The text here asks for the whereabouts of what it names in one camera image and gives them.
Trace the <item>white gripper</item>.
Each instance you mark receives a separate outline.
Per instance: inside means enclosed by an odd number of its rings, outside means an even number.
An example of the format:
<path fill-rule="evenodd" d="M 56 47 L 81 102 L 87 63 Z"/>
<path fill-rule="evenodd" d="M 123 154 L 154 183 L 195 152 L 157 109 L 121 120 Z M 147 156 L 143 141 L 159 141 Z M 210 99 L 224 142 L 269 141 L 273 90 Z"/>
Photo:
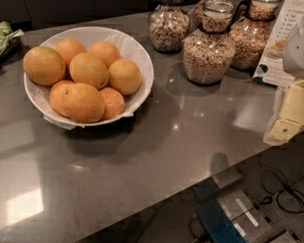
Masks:
<path fill-rule="evenodd" d="M 287 35 L 282 61 L 285 72 L 304 79 L 304 16 Z M 263 141 L 270 146 L 279 146 L 301 132 L 303 127 L 304 80 L 296 80 L 286 88 L 277 88 L 273 115 Z"/>

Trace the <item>blue robot base panel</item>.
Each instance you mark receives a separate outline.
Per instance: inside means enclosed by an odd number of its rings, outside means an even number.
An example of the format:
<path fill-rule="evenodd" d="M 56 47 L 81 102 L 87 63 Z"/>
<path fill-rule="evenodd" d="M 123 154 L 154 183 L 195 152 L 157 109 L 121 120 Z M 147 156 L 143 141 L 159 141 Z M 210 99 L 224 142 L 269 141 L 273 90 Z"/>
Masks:
<path fill-rule="evenodd" d="M 239 182 L 213 190 L 197 207 L 198 243 L 304 243 L 304 172 L 239 171 Z"/>

